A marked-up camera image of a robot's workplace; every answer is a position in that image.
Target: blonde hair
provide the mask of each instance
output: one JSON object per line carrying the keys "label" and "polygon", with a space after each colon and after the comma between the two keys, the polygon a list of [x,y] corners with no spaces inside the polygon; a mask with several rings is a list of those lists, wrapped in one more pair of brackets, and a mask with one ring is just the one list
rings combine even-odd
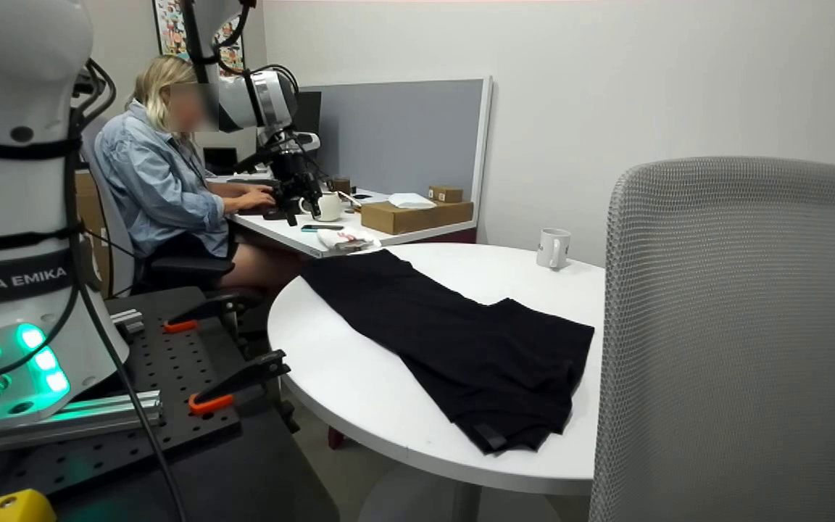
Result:
{"label": "blonde hair", "polygon": [[176,140],[184,137],[167,108],[189,89],[197,89],[194,70],[189,60],[173,56],[160,56],[151,60],[147,71],[132,82],[132,98],[145,105],[151,125]]}

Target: gray partition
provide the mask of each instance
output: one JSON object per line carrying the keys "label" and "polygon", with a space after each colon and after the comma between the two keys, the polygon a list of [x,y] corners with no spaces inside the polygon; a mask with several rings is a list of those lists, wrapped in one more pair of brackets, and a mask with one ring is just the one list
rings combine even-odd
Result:
{"label": "gray partition", "polygon": [[371,192],[458,186],[479,202],[486,77],[325,85],[322,172]]}

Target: white robot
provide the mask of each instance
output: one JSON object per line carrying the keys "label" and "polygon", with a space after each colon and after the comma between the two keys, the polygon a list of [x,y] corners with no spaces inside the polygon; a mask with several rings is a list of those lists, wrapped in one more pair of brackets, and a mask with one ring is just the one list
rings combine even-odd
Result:
{"label": "white robot", "polygon": [[[213,128],[281,140],[299,89],[290,71],[228,71],[213,57],[213,29],[232,18],[242,27],[245,11],[234,0],[183,0],[189,51]],[[0,428],[58,412],[126,359],[87,283],[83,240],[65,232],[78,132],[94,116],[73,100],[89,50],[81,0],[0,0]]]}

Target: green light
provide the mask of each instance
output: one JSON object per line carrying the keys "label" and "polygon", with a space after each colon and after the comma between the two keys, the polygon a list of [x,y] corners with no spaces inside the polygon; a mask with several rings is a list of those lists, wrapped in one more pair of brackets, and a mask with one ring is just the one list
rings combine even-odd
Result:
{"label": "green light", "polygon": [[44,344],[44,330],[33,324],[20,324],[16,327],[16,344],[33,351],[38,344]]}
{"label": "green light", "polygon": [[33,366],[38,366],[38,372],[55,372],[55,369],[58,369],[58,357],[55,357],[49,348],[44,348],[44,351],[33,357]]}
{"label": "green light", "polygon": [[47,375],[47,385],[49,385],[49,390],[65,390],[70,389],[62,372]]}

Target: woman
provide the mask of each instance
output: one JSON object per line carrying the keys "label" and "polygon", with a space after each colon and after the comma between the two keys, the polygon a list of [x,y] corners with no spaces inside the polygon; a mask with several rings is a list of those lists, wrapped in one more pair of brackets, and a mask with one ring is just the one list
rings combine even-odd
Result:
{"label": "woman", "polygon": [[192,63],[157,57],[135,77],[132,100],[94,137],[94,160],[123,215],[139,257],[212,256],[232,257],[219,288],[274,290],[296,273],[296,257],[268,256],[228,232],[228,215],[271,206],[264,186],[205,182],[192,144],[202,122]]}

